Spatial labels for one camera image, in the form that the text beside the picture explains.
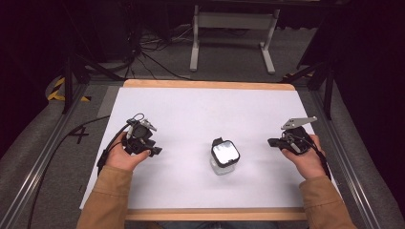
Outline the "clear jar with black lid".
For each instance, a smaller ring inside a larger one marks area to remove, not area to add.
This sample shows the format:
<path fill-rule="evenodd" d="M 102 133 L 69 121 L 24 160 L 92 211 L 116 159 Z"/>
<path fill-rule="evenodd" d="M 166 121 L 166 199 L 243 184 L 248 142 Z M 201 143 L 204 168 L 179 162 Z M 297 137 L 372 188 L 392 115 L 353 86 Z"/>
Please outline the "clear jar with black lid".
<path fill-rule="evenodd" d="M 241 155 L 234 143 L 221 137 L 213 140 L 211 145 L 210 165 L 217 176 L 233 172 Z"/>

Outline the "black tripod stand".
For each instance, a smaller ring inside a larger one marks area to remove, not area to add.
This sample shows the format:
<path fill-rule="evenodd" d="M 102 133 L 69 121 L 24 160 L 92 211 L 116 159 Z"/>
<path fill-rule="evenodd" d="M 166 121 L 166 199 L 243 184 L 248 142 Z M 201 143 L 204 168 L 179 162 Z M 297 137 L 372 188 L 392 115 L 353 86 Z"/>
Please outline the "black tripod stand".
<path fill-rule="evenodd" d="M 283 84 L 291 84 L 308 74 L 312 73 L 312 77 L 307 83 L 307 88 L 310 91 L 318 91 L 322 85 L 325 85 L 325 93 L 323 100 L 323 111 L 328 120 L 331 120 L 331 98 L 334 79 L 334 70 L 330 61 L 316 63 L 306 67 L 297 73 L 288 73 L 281 80 Z"/>
<path fill-rule="evenodd" d="M 76 79 L 79 85 L 87 85 L 90 82 L 91 77 L 88 74 L 86 66 L 90 66 L 96 72 L 104 74 L 115 81 L 123 81 L 122 77 L 119 77 L 98 63 L 75 52 L 69 53 L 65 62 L 63 73 L 65 79 L 65 102 L 63 114 L 66 114 L 74 104 L 73 78 Z"/>

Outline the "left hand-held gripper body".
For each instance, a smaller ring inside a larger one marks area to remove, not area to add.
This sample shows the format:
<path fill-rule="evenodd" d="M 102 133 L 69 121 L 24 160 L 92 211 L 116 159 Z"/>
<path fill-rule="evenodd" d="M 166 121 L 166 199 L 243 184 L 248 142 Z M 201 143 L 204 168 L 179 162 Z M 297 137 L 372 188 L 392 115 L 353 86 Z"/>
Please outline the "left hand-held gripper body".
<path fill-rule="evenodd" d="M 152 131 L 157 129 L 141 115 L 140 119 L 135 117 L 128 119 L 127 124 L 130 126 L 126 136 L 122 139 L 122 145 L 127 154 L 139 154 L 149 147 L 155 147 L 156 142 L 151 139 Z"/>

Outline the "yellow and black floor tape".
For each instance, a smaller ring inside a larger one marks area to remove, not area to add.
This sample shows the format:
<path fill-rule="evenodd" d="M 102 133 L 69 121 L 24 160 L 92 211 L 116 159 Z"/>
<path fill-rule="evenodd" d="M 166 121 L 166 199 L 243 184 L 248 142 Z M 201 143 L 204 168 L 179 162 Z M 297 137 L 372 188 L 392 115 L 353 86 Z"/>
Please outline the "yellow and black floor tape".
<path fill-rule="evenodd" d="M 64 101 L 65 96 L 60 94 L 59 91 L 65 83 L 65 78 L 61 76 L 54 84 L 53 89 L 51 90 L 50 94 L 48 95 L 49 100 L 59 100 Z"/>

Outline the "person's left hand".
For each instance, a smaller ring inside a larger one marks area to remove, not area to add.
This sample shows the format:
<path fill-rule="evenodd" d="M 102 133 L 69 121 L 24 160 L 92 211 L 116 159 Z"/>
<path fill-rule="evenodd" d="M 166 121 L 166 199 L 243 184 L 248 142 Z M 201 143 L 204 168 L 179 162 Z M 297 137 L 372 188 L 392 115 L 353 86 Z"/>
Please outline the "person's left hand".
<path fill-rule="evenodd" d="M 151 151 L 145 150 L 137 155 L 128 155 L 121 143 L 121 140 L 125 136 L 126 133 L 123 132 L 114 140 L 112 146 L 108 150 L 108 157 L 105 165 L 133 172 L 143 160 L 150 156 Z"/>

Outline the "white table mat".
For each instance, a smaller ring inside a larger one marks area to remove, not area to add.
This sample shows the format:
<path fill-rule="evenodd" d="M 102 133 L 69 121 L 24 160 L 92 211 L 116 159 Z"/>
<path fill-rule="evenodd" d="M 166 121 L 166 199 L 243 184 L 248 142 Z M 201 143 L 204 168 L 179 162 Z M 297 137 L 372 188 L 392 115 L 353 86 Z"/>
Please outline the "white table mat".
<path fill-rule="evenodd" d="M 122 88 L 100 146 L 138 114 L 156 127 L 162 148 L 135 169 L 131 210 L 302 207 L 302 177 L 268 145 L 290 118 L 306 111 L 295 91 Z M 233 172 L 217 176 L 211 145 L 221 137 L 241 157 Z"/>

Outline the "person's right hand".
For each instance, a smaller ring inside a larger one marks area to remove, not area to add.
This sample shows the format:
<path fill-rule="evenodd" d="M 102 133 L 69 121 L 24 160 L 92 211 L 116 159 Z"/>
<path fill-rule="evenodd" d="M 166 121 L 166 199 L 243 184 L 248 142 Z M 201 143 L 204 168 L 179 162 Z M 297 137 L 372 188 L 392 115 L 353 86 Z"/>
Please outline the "person's right hand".
<path fill-rule="evenodd" d="M 299 174 L 304 179 L 323 177 L 326 175 L 321 158 L 313 148 L 299 156 L 287 149 L 283 149 L 282 154 L 295 165 Z"/>

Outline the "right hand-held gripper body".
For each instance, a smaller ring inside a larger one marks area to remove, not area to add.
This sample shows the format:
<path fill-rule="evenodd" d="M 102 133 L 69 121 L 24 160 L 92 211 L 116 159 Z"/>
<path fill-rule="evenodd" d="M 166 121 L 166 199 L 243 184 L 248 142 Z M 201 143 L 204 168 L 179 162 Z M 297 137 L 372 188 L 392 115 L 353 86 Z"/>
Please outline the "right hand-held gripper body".
<path fill-rule="evenodd" d="M 279 148 L 287 149 L 299 156 L 310 149 L 314 149 L 314 142 L 306 132 L 304 125 L 316 121 L 317 117 L 290 118 L 282 127 L 282 137 L 280 138 Z"/>

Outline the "aluminium rail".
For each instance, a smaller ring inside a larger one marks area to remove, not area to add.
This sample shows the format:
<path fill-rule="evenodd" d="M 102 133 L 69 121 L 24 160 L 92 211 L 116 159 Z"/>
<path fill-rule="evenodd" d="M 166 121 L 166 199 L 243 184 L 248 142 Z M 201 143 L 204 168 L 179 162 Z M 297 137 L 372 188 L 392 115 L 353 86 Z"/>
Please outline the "aluminium rail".
<path fill-rule="evenodd" d="M 328 132 L 328 136 L 333 145 L 333 150 L 335 151 L 334 156 L 343 173 L 347 187 L 351 191 L 352 198 L 354 199 L 358 212 L 365 224 L 365 228 L 380 229 L 379 222 L 374 214 L 372 206 L 370 205 L 369 199 L 360 182 L 359 176 L 352 166 L 348 152 L 344 148 L 342 139 L 337 133 L 333 122 L 328 119 L 326 112 L 324 111 L 321 96 L 317 92 L 310 92 L 310 96 L 317 112 L 320 114 L 319 119 Z"/>
<path fill-rule="evenodd" d="M 76 86 L 73 92 L 70 107 L 65 114 L 62 114 L 58 118 L 49 139 L 46 141 L 39 156 L 26 175 L 23 184 L 11 203 L 11 206 L 0 221 L 0 229 L 12 229 L 14 224 L 19 219 L 23 209 L 25 208 L 40 178 L 42 177 L 47 163 L 51 161 L 52 153 L 56 149 L 56 145 L 61 139 L 62 132 L 65 129 L 70 116 L 74 112 L 75 107 L 79 104 L 80 99 L 86 92 L 87 88 L 87 84 L 78 84 Z"/>

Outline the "white metal stand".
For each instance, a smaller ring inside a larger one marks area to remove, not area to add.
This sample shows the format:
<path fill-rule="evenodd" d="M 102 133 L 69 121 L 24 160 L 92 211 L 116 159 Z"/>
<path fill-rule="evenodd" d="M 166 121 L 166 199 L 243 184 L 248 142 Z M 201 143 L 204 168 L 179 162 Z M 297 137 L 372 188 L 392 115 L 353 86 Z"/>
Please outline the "white metal stand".
<path fill-rule="evenodd" d="M 198 69 L 199 61 L 199 29 L 241 29 L 241 30 L 266 30 L 267 36 L 264 42 L 259 44 L 266 70 L 269 74 L 275 74 L 275 67 L 272 62 L 269 46 L 276 29 L 280 11 L 274 10 L 270 14 L 260 13 L 231 13 L 231 12 L 206 12 L 200 11 L 200 7 L 194 7 L 193 15 L 193 45 L 189 69 L 195 72 Z"/>

